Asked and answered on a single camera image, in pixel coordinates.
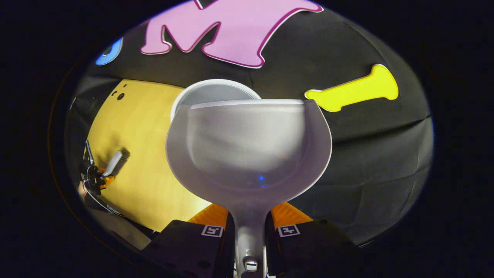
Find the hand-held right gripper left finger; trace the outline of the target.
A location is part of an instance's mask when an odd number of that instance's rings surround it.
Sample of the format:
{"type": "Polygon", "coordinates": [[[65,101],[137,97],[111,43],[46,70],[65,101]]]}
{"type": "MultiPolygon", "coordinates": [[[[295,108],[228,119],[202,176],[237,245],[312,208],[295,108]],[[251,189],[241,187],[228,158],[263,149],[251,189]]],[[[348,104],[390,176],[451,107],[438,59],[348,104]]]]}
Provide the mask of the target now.
{"type": "Polygon", "coordinates": [[[162,278],[233,278],[235,227],[229,212],[211,204],[190,220],[172,220],[142,250],[162,278]]]}

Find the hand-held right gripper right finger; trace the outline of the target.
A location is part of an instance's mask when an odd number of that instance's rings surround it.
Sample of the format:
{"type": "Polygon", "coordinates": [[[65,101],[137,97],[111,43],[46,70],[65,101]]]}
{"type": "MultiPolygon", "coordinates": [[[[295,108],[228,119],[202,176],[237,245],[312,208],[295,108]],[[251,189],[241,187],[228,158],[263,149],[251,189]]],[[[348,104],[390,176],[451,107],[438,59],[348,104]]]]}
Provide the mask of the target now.
{"type": "Polygon", "coordinates": [[[268,213],[265,223],[270,278],[351,278],[362,251],[327,219],[312,219],[289,203],[268,213]]]}

